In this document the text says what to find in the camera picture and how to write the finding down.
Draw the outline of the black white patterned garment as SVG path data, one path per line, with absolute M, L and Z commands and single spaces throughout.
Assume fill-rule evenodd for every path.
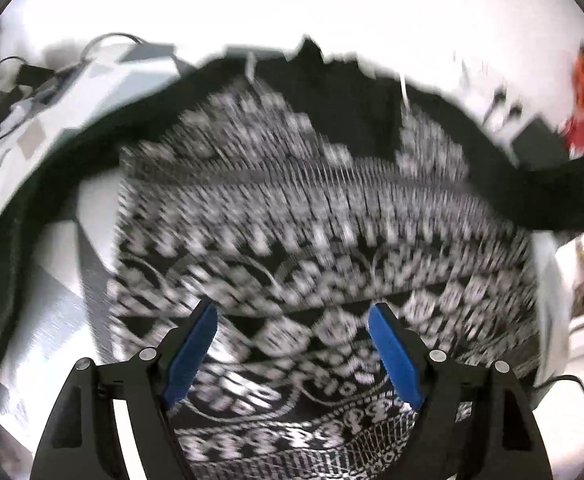
M 306 42 L 222 58 L 106 115 L 124 174 L 110 327 L 129 358 L 211 299 L 175 429 L 203 479 L 370 479 L 412 414 L 367 331 L 385 301 L 431 347 L 533 370 L 536 231 L 584 231 L 584 157 L 517 167 L 462 110 Z

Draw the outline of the geometric patterned bed sheet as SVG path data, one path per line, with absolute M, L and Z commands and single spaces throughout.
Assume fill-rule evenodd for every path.
M 0 130 L 0 431 L 36 448 L 71 365 L 113 359 L 110 307 L 126 138 L 102 117 L 187 75 L 167 44 L 109 47 Z

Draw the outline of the black power adapter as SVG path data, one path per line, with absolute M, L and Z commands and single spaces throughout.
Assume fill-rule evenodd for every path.
M 545 170 L 569 162 L 563 138 L 539 115 L 520 130 L 511 148 L 518 164 L 526 170 Z

